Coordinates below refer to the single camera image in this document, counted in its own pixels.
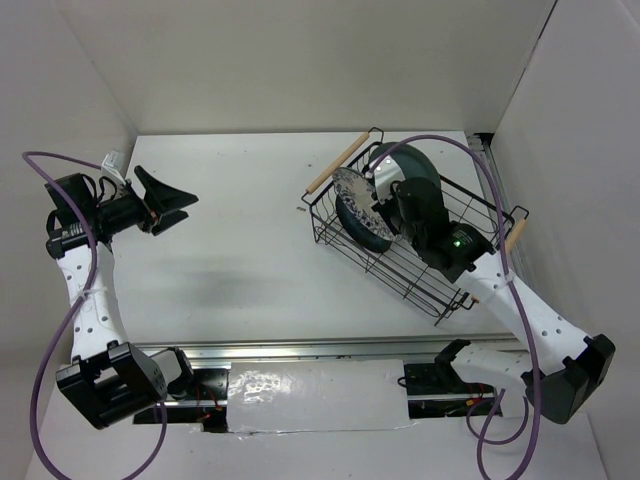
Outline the large grey-blue plate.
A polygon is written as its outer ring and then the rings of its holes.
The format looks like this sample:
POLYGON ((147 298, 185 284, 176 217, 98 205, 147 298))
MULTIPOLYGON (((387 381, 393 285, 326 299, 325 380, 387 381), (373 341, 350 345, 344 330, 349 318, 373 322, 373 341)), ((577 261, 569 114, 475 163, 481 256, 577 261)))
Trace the large grey-blue plate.
POLYGON ((370 163, 392 149, 391 156, 401 167, 405 180, 425 178, 437 188, 441 187, 440 175, 435 165, 423 152, 409 144, 400 145, 397 148, 395 145, 395 142, 386 142, 377 146, 370 154, 370 163))

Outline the aluminium table rail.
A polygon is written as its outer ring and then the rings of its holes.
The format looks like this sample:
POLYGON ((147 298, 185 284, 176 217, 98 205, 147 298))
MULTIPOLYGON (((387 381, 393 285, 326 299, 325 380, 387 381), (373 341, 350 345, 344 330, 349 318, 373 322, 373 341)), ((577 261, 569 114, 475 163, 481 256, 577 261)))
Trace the aluminium table rail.
POLYGON ((501 351, 524 348, 507 334, 454 334, 426 336, 361 337, 309 340, 259 340, 181 342, 176 346, 194 364, 258 361, 316 361, 392 358, 413 360, 432 357, 457 339, 501 351))

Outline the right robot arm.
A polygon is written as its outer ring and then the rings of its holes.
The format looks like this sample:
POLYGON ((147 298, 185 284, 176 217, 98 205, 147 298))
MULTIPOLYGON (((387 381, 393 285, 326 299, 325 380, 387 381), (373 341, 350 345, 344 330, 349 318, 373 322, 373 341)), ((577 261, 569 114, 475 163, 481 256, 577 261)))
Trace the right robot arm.
POLYGON ((588 335, 553 310, 469 224, 450 219, 441 189, 424 177, 391 187, 394 221, 420 258, 484 305, 527 349, 516 355, 455 340, 436 358, 448 392, 481 383, 525 397, 541 415, 567 423, 602 384, 615 354, 604 334, 588 335))

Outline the aluminium frame right side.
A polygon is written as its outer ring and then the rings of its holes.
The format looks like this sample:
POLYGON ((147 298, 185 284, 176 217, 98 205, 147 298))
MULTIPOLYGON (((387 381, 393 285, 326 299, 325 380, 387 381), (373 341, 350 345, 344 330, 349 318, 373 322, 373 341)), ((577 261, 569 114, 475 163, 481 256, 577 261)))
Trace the aluminium frame right side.
MULTIPOLYGON (((468 134, 466 139, 469 148, 478 155, 478 157, 485 164, 486 168, 490 171, 494 184, 501 197, 502 211, 505 214, 510 214, 511 206, 507 200, 504 185, 502 180, 500 179, 498 167, 491 149, 491 141, 493 139, 493 135, 491 133, 473 133, 468 134)), ((477 172, 481 190, 485 199, 492 205, 494 205, 495 202, 492 195, 492 190, 483 169, 477 165, 474 165, 474 168, 477 172)))

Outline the blue floral white plate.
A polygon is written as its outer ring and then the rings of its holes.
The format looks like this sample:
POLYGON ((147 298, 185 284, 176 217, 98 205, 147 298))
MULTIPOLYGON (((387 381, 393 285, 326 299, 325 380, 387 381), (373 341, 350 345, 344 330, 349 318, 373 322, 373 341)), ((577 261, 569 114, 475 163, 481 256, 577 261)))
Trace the blue floral white plate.
POLYGON ((336 197, 342 199, 363 226, 392 243, 398 239, 383 215, 374 209, 378 203, 375 188, 363 173, 340 167, 332 174, 332 181, 336 197))

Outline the white foil cover panel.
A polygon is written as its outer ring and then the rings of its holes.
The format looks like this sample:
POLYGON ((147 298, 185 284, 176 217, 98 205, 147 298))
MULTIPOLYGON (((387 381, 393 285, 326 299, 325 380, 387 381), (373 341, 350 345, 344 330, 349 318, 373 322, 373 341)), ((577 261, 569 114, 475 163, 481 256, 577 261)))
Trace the white foil cover panel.
POLYGON ((410 424, 400 360, 234 363, 227 388, 233 433, 393 430, 410 424))

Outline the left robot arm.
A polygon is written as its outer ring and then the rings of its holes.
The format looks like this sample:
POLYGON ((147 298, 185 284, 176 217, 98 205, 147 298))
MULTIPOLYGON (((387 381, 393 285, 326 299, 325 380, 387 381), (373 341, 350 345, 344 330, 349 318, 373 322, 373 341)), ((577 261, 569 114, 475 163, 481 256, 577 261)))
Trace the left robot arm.
POLYGON ((47 218, 46 249, 66 281, 73 308, 71 364, 56 373, 61 393, 95 428, 104 429, 167 399, 196 390, 186 354, 168 347, 147 355, 127 338, 115 292, 114 236, 128 228, 157 236, 187 219, 194 194, 171 187, 143 167, 104 196, 106 177, 76 173, 46 188, 55 204, 47 218))

